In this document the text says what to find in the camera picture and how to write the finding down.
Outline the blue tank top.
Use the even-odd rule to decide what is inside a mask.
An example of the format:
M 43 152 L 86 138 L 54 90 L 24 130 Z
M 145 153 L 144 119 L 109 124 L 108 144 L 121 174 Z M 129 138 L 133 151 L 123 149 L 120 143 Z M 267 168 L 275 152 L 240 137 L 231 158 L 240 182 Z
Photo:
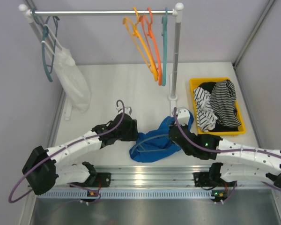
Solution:
M 173 117 L 168 116 L 158 129 L 147 133 L 139 132 L 135 145 L 129 150 L 130 158 L 140 163 L 153 163 L 179 152 L 181 148 L 168 136 L 170 124 L 174 121 Z

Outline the dark blue-grey hanger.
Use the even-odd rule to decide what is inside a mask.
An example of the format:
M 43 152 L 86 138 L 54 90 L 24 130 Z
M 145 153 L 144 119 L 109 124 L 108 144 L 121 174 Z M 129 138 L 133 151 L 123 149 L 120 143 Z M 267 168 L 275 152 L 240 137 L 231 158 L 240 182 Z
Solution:
M 169 129 L 170 124 L 174 121 L 173 117 L 166 117 L 160 124 L 157 130 L 149 131 L 148 133 L 138 133 L 138 139 L 135 145 L 131 148 L 131 153 L 134 152 L 154 152 L 164 151 L 170 143 Z

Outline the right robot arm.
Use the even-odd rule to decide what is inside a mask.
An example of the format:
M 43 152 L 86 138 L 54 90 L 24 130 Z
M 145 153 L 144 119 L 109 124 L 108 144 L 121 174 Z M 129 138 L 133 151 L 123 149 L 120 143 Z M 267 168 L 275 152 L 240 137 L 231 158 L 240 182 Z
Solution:
M 224 182 L 253 181 L 281 191 L 281 149 L 260 149 L 216 135 L 196 135 L 187 126 L 178 125 L 170 126 L 169 138 L 186 155 L 213 161 L 209 180 L 215 186 Z

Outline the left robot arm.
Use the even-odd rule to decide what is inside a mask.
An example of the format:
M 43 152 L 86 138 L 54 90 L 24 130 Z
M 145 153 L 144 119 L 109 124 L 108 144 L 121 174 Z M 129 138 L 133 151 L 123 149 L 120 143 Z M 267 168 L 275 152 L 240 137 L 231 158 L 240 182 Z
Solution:
M 131 142 L 137 138 L 137 120 L 126 113 L 119 113 L 114 120 L 96 125 L 84 135 L 65 144 L 47 149 L 36 147 L 27 159 L 22 173 L 36 195 L 68 183 L 82 187 L 92 186 L 97 176 L 93 165 L 89 162 L 76 164 L 74 161 L 113 145 L 116 141 Z

